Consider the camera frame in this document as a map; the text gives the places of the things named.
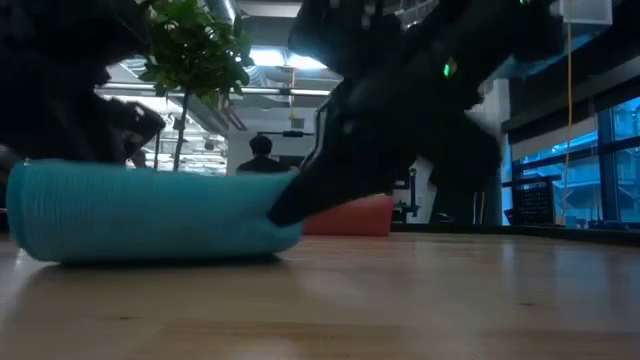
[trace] table surface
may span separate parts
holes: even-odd
[[[281,259],[73,269],[0,242],[0,359],[640,359],[636,249],[394,234]]]

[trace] man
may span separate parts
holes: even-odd
[[[268,137],[258,135],[249,141],[249,146],[253,152],[253,159],[238,166],[236,173],[252,172],[270,174],[289,171],[286,166],[269,158],[273,144]]]

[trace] glass window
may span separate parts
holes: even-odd
[[[640,97],[613,107],[615,140],[640,136],[639,110]]]
[[[552,176],[560,175],[561,180],[553,182],[553,197],[556,216],[563,215],[563,196],[565,194],[564,177],[565,165],[554,164],[534,169],[527,169],[523,176]],[[602,218],[602,204],[600,195],[600,161],[597,156],[572,161],[569,163],[567,182],[567,216],[575,217],[576,221],[598,220]]]
[[[573,140],[571,140],[570,151],[573,152],[575,150],[582,150],[582,149],[589,149],[589,148],[595,149],[597,145],[598,145],[598,131],[595,130],[585,135],[578,136]],[[558,155],[565,155],[567,153],[568,148],[569,147],[567,146],[567,142],[563,142],[563,143],[554,145],[548,149],[542,150],[538,153],[535,153],[533,155],[525,156],[522,159],[522,163],[526,164],[533,161],[548,159],[550,157],[554,157]]]
[[[640,147],[616,152],[620,221],[640,222]]]

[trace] red cushion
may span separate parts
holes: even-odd
[[[307,220],[305,235],[387,236],[393,197],[375,195],[320,213]]]

